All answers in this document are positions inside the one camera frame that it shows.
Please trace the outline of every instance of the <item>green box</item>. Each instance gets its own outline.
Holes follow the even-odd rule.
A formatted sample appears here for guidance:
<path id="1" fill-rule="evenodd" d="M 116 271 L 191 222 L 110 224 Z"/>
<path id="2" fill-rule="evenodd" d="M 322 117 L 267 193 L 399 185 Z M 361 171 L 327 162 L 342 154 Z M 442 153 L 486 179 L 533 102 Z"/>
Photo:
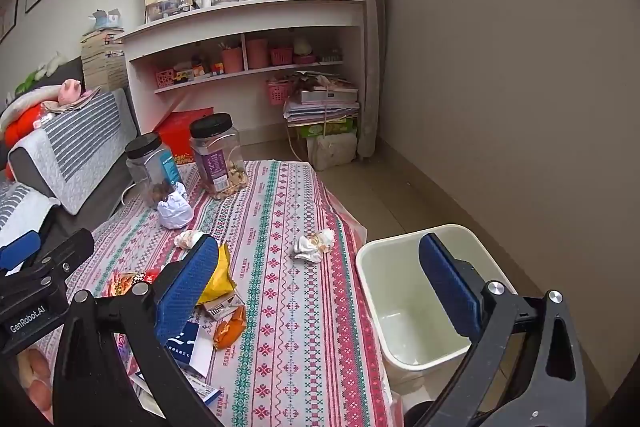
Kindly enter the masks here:
<path id="1" fill-rule="evenodd" d="M 355 118 L 343 118 L 342 120 L 327 122 L 326 134 L 343 134 L 345 132 L 353 132 L 356 127 Z M 324 131 L 324 123 L 313 123 L 310 125 L 301 125 L 296 127 L 298 137 L 313 138 L 314 136 L 322 136 Z"/>

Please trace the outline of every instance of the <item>jar label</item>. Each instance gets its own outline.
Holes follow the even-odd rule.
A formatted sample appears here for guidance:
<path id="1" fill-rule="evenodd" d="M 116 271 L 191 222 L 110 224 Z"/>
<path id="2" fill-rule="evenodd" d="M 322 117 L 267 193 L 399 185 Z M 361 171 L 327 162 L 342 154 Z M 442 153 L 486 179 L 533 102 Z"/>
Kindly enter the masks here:
<path id="1" fill-rule="evenodd" d="M 225 190 L 228 187 L 228 172 L 225 153 L 222 149 L 206 155 L 200 155 L 194 151 L 194 159 L 200 166 L 200 172 L 206 174 L 207 180 L 214 184 L 216 190 Z"/>
<path id="2" fill-rule="evenodd" d="M 178 172 L 178 168 L 175 165 L 174 157 L 169 151 L 164 151 L 160 155 L 160 161 L 162 162 L 162 168 L 164 169 L 167 180 L 175 187 L 175 184 L 180 181 L 180 172 Z"/>

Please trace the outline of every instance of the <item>pink pig plush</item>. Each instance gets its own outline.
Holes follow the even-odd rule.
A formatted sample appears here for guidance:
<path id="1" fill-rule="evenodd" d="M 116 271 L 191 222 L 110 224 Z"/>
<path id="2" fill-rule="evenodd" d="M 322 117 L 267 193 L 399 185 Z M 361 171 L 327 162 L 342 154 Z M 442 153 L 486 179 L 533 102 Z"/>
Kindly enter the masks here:
<path id="1" fill-rule="evenodd" d="M 58 105 L 66 105 L 68 103 L 75 102 L 80 98 L 80 91 L 82 86 L 79 80 L 72 78 L 66 79 L 62 86 L 60 86 L 60 93 L 58 94 Z"/>

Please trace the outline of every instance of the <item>yellow wrapper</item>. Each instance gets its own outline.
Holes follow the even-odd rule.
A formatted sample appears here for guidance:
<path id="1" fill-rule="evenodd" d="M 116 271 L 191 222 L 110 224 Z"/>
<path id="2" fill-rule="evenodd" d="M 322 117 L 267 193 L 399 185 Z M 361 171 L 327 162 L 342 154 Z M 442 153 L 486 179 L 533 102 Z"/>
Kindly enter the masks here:
<path id="1" fill-rule="evenodd" d="M 229 275 L 229 264 L 229 249 L 226 243 L 223 243 L 218 250 L 218 266 L 216 266 L 216 270 L 204 288 L 198 304 L 218 299 L 236 288 L 236 283 L 233 282 Z"/>

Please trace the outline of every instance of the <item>silver screw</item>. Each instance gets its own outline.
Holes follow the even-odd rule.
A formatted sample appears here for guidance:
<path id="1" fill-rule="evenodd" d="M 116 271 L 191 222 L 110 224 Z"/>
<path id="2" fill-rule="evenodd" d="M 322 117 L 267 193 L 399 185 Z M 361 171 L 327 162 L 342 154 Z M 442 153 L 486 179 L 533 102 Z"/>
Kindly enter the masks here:
<path id="1" fill-rule="evenodd" d="M 491 281 L 488 285 L 489 291 L 494 295 L 502 295 L 504 293 L 504 284 L 499 281 Z"/>
<path id="2" fill-rule="evenodd" d="M 149 291 L 149 285 L 146 282 L 139 282 L 134 284 L 131 291 L 133 292 L 133 295 L 144 295 Z"/>
<path id="3" fill-rule="evenodd" d="M 89 298 L 89 292 L 87 290 L 80 290 L 76 295 L 74 295 L 74 301 L 76 302 L 84 302 Z"/>
<path id="4" fill-rule="evenodd" d="M 556 304 L 562 302 L 562 294 L 560 292 L 557 292 L 556 290 L 551 290 L 549 292 L 549 298 Z"/>

